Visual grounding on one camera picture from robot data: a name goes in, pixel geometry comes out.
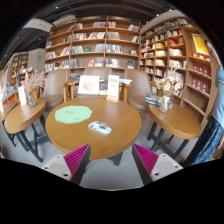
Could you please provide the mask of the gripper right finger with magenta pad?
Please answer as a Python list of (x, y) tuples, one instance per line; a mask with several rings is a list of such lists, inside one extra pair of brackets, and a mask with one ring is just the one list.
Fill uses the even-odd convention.
[(167, 154), (158, 155), (137, 144), (132, 145), (132, 155), (143, 185), (148, 185), (182, 169), (182, 166)]

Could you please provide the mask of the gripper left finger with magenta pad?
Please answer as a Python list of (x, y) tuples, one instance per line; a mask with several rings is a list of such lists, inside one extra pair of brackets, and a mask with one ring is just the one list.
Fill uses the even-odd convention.
[(42, 169), (79, 185), (89, 163), (90, 154), (91, 147), (86, 144), (65, 156), (54, 156)]

